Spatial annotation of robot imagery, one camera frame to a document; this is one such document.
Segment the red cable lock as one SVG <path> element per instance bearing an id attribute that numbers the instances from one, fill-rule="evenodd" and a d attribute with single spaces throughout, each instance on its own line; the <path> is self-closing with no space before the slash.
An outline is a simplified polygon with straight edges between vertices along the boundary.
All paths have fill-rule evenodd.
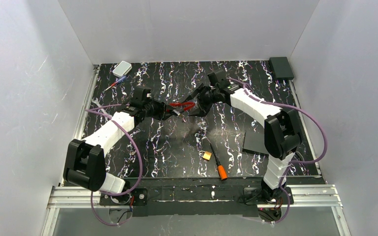
<path id="1" fill-rule="evenodd" d="M 178 110 L 182 114 L 184 112 L 191 110 L 195 106 L 195 103 L 191 101 L 185 102 L 185 103 L 182 103 L 182 102 L 170 103 L 169 106 L 171 107 L 170 110 L 175 109 L 175 110 Z"/>

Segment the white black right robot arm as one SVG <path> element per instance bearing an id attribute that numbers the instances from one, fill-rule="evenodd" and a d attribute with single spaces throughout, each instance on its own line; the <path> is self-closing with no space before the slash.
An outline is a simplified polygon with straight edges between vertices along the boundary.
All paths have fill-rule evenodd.
<path id="1" fill-rule="evenodd" d="M 225 103 L 249 115 L 264 129 L 264 146 L 268 152 L 266 173 L 260 191 L 244 202 L 254 199 L 278 200 L 286 183 L 286 173 L 297 148 L 302 144 L 303 134 L 294 109 L 282 109 L 267 104 L 248 92 L 240 82 L 232 83 L 224 70 L 209 73 L 210 84 L 201 84 L 184 101 L 196 100 L 196 109 L 190 116 L 206 116 L 213 104 Z"/>

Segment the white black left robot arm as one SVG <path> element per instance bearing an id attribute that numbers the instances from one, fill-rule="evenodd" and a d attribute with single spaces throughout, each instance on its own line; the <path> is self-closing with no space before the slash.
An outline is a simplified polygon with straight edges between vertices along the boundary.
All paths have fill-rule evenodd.
<path id="1" fill-rule="evenodd" d="M 69 143 L 63 170 L 64 180 L 92 192 L 98 191 L 115 197 L 131 193 L 139 185 L 142 173 L 138 174 L 136 183 L 128 188 L 124 179 L 106 171 L 107 153 L 126 136 L 134 146 L 139 159 L 139 170 L 142 171 L 142 156 L 130 131 L 145 118 L 166 120 L 180 114 L 168 103 L 153 99 L 151 88 L 137 86 L 133 97 L 119 105 L 112 116 L 107 116 L 108 121 L 101 128 L 84 139 L 73 139 Z"/>

